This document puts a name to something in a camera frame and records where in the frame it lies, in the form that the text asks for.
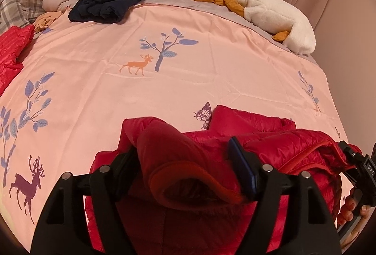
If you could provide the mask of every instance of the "mattress cover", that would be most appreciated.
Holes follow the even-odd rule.
[[[66,12],[23,64],[0,98],[0,213],[28,250],[58,177],[87,173],[97,152],[114,150],[124,118],[197,131],[221,104],[347,141],[316,64],[217,14],[142,4],[99,24],[70,23]]]

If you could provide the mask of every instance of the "wall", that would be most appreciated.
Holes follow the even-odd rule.
[[[312,56],[328,77],[349,141],[370,154],[376,142],[376,0],[329,0]]]

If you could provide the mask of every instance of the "red jacket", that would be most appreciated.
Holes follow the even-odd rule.
[[[341,198],[339,173],[352,167],[322,132],[224,106],[214,110],[210,128],[199,132],[181,134],[152,117],[129,119],[123,122],[118,149],[98,153],[91,172],[136,146],[142,174],[117,207],[139,255],[235,253],[255,203],[241,194],[227,158],[227,143],[234,135],[245,150],[281,172],[310,171],[335,219]],[[93,246],[103,251],[90,197],[85,208]],[[286,208],[284,196],[269,251],[281,241]]]
[[[19,28],[11,27],[0,35],[0,96],[5,88],[23,69],[16,58],[21,51],[33,40],[34,26],[32,24]]]

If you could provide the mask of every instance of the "orange deer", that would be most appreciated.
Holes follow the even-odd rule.
[[[143,59],[145,59],[145,61],[143,61],[143,62],[128,62],[128,63],[126,63],[125,65],[123,65],[123,66],[120,68],[119,72],[121,72],[122,69],[123,69],[124,67],[128,67],[128,71],[129,71],[129,73],[132,74],[132,73],[130,72],[130,69],[131,69],[132,67],[137,67],[138,69],[137,69],[135,75],[137,75],[138,71],[141,69],[142,75],[145,76],[145,75],[144,75],[144,67],[145,67],[148,63],[151,63],[151,62],[152,62],[153,57],[150,56],[149,54],[147,54],[147,55],[145,55],[145,56],[144,56],[143,54],[141,54],[141,57],[142,57]]]
[[[16,180],[14,181],[14,183],[12,183],[11,188],[9,189],[9,196],[12,198],[12,196],[11,196],[12,188],[13,187],[17,188],[17,202],[18,202],[18,206],[20,207],[21,210],[22,210],[22,208],[21,208],[21,205],[20,205],[20,201],[18,200],[18,194],[21,191],[26,196],[25,203],[24,203],[25,215],[27,215],[27,213],[26,213],[26,203],[28,203],[29,204],[30,219],[34,223],[33,218],[31,217],[31,200],[35,196],[36,187],[38,186],[39,188],[41,188],[40,178],[44,177],[44,175],[43,175],[44,170],[42,168],[43,164],[39,167],[39,157],[37,159],[35,159],[35,162],[33,164],[34,169],[32,170],[31,164],[30,164],[31,159],[32,159],[32,156],[30,155],[30,157],[29,157],[29,168],[30,168],[30,171],[31,171],[31,175],[33,176],[33,180],[31,181],[31,183],[29,183],[27,180],[25,180],[23,178],[22,175],[16,174]]]

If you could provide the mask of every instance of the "silver screw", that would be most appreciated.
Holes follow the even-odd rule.
[[[110,166],[109,165],[103,165],[102,167],[99,168],[99,171],[102,173],[106,173],[110,171]]]
[[[305,178],[305,179],[309,179],[311,177],[311,174],[308,172],[308,171],[303,171],[302,172],[302,176]]]
[[[70,172],[64,172],[62,175],[61,175],[61,178],[63,179],[63,180],[67,180],[67,179],[69,179],[70,177],[71,177],[71,173]]]
[[[269,165],[269,164],[264,164],[262,165],[262,168],[264,171],[266,172],[271,172],[273,170],[273,166],[272,165]]]

